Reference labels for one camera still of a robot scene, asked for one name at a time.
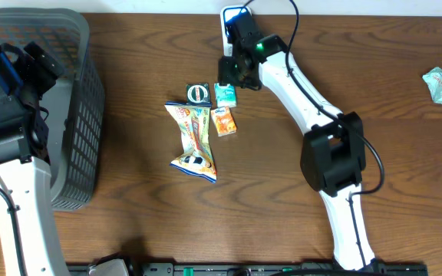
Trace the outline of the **teal small tissue pack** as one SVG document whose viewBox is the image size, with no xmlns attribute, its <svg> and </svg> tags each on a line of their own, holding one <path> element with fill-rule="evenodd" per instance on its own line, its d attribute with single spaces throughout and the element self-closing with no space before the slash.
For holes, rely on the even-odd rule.
<svg viewBox="0 0 442 276">
<path fill-rule="evenodd" d="M 214 84 L 215 98 L 217 107 L 236 107 L 236 89 L 233 85 Z"/>
</svg>

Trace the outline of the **dark round-label can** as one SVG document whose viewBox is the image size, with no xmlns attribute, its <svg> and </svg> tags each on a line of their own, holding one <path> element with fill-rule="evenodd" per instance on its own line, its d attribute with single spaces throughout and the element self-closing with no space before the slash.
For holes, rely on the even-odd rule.
<svg viewBox="0 0 442 276">
<path fill-rule="evenodd" d="M 210 92 L 208 83 L 187 84 L 186 97 L 192 104 L 209 104 Z"/>
</svg>

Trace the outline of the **orange small snack pack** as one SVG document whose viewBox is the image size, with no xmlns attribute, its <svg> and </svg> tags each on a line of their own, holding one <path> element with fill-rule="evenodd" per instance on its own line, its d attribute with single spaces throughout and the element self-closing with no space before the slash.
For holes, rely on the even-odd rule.
<svg viewBox="0 0 442 276">
<path fill-rule="evenodd" d="M 225 136 L 237 131 L 236 123 L 228 106 L 210 111 L 218 136 Z"/>
</svg>

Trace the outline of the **orange wet wipes pack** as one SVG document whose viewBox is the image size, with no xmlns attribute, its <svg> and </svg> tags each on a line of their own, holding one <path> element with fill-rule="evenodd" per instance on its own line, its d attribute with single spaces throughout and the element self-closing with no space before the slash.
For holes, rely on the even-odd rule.
<svg viewBox="0 0 442 276">
<path fill-rule="evenodd" d="M 183 154 L 170 165 L 187 175 L 215 183 L 217 171 L 209 145 L 211 105 L 167 101 L 165 108 L 180 128 L 183 146 Z"/>
</svg>

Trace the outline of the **mint green snack packet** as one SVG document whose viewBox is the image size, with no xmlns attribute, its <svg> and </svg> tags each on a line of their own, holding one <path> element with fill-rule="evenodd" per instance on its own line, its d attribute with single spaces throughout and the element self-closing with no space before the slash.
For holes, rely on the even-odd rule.
<svg viewBox="0 0 442 276">
<path fill-rule="evenodd" d="M 424 74 L 422 79 L 430 91 L 432 101 L 442 105 L 442 69 L 435 67 Z"/>
</svg>

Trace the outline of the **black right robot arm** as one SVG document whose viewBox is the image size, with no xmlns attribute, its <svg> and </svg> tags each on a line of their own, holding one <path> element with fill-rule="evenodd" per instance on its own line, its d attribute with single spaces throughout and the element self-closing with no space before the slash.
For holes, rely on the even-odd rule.
<svg viewBox="0 0 442 276">
<path fill-rule="evenodd" d="M 223 38 L 219 61 L 222 84 L 273 92 L 303 135 L 301 170 L 325 205 L 334 239 L 334 259 L 348 271 L 366 269 L 375 259 L 361 210 L 366 149 L 361 118 L 329 103 L 302 73 L 277 35 L 251 31 Z"/>
</svg>

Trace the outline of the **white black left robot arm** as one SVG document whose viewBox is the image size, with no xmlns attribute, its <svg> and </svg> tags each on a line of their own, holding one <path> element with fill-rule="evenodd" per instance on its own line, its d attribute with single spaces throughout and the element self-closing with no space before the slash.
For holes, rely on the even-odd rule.
<svg viewBox="0 0 442 276">
<path fill-rule="evenodd" d="M 64 68 L 36 43 L 0 44 L 0 241 L 7 275 L 128 275 L 126 261 L 66 265 L 51 207 L 40 101 Z"/>
</svg>

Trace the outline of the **dark grey plastic basket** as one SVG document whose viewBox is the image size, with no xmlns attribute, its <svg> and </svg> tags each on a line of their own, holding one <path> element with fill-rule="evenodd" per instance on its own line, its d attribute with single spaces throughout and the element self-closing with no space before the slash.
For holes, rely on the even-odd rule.
<svg viewBox="0 0 442 276">
<path fill-rule="evenodd" d="M 96 184 L 105 92 L 89 40 L 89 25 L 76 11 L 0 8 L 0 43 L 23 48 L 34 42 L 65 69 L 41 101 L 48 109 L 51 203 L 56 211 L 84 207 Z"/>
</svg>

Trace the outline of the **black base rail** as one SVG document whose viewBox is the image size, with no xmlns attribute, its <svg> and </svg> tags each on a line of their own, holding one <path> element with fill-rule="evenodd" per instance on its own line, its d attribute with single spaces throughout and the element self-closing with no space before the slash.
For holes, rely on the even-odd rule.
<svg viewBox="0 0 442 276">
<path fill-rule="evenodd" d="M 341 275 L 343 268 L 324 262 L 301 264 L 134 264 L 114 259 L 90 265 L 68 265 L 72 275 L 137 276 L 272 276 L 272 275 Z"/>
</svg>

